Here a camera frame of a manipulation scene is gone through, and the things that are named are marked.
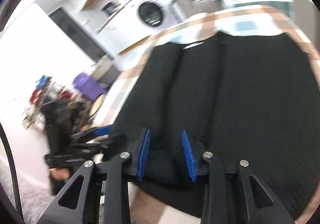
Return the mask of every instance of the black garment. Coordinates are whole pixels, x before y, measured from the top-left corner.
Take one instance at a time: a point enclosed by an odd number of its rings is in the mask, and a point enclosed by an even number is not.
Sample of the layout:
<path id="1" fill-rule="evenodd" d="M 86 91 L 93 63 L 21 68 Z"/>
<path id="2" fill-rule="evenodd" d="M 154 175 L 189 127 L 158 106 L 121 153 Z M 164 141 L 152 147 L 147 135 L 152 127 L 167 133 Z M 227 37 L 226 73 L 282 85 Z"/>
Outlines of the black garment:
<path id="1" fill-rule="evenodd" d="M 137 185 L 200 217 L 203 184 L 192 183 L 181 132 L 224 162 L 249 161 L 297 218 L 319 183 L 320 93 L 308 57 L 286 34 L 224 33 L 189 49 L 154 48 L 113 132 L 109 160 L 151 129 L 145 178 Z"/>

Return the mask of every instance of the silver screw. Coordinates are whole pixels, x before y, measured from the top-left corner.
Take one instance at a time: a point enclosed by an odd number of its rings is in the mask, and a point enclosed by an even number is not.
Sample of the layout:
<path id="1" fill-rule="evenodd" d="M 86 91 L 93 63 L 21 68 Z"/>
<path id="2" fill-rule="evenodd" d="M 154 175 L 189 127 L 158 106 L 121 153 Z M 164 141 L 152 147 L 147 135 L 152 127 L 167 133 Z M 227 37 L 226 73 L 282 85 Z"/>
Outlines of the silver screw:
<path id="1" fill-rule="evenodd" d="M 212 154 L 211 152 L 204 152 L 204 153 L 203 153 L 203 156 L 204 156 L 205 158 L 211 158 L 211 157 L 213 156 L 213 154 Z"/>
<path id="2" fill-rule="evenodd" d="M 130 155 L 130 154 L 129 154 L 128 152 L 123 152 L 123 153 L 120 154 L 120 157 L 121 157 L 121 158 L 128 158 L 129 155 Z"/>
<path id="3" fill-rule="evenodd" d="M 91 167 L 93 166 L 93 161 L 85 161 L 84 162 L 84 167 Z"/>
<path id="4" fill-rule="evenodd" d="M 249 165 L 249 162 L 247 160 L 241 160 L 240 165 L 243 167 L 247 167 Z"/>

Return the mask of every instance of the washing machine door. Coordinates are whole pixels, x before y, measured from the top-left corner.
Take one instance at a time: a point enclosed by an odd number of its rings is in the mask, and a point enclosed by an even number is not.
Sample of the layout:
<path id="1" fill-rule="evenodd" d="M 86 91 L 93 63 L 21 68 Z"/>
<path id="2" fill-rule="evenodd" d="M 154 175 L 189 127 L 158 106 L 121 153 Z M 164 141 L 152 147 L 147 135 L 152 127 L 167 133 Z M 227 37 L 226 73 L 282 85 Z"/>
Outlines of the washing machine door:
<path id="1" fill-rule="evenodd" d="M 143 2 L 139 6 L 138 14 L 144 23 L 152 27 L 158 27 L 163 20 L 161 8 L 153 2 Z"/>

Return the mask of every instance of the black clothing pile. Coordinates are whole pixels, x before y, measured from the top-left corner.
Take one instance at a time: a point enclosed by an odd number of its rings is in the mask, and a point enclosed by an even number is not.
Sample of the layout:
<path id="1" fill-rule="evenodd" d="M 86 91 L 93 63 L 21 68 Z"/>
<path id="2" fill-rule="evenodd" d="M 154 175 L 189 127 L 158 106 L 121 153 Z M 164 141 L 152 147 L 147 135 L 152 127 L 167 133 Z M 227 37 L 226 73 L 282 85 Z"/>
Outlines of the black clothing pile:
<path id="1" fill-rule="evenodd" d="M 248 160 L 297 218 L 320 181 L 320 92 L 308 55 L 286 34 L 230 36 L 153 49 L 113 132 L 104 161 L 151 130 L 145 177 L 155 198 L 201 216 L 204 185 L 192 183 L 181 132 L 223 162 Z"/>

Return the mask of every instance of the plaid tablecloth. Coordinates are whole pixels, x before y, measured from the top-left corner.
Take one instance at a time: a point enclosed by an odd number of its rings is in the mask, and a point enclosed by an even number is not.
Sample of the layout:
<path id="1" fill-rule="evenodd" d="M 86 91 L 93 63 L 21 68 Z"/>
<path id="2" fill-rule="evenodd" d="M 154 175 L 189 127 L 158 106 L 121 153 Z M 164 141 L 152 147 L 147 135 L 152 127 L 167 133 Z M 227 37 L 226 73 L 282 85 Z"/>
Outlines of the plaid tablecloth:
<path id="1" fill-rule="evenodd" d="M 294 13 L 292 12 L 292 0 L 222 0 L 222 6 L 224 9 L 249 5 L 271 6 L 286 14 L 290 19 L 294 20 Z"/>
<path id="2" fill-rule="evenodd" d="M 126 62 L 125 70 L 110 88 L 95 123 L 113 124 L 154 46 L 169 41 L 183 44 L 201 41 L 213 36 L 218 30 L 239 36 L 287 33 L 303 52 L 309 54 L 311 67 L 320 83 L 320 56 L 310 40 L 286 15 L 273 7 L 263 5 L 237 7 L 195 15 L 181 24 L 149 37 L 143 43 L 133 45 L 131 50 L 122 55 Z M 131 206 L 131 217 L 132 222 L 135 221 L 136 224 L 200 223 L 200 219 L 167 206 L 140 190 Z"/>

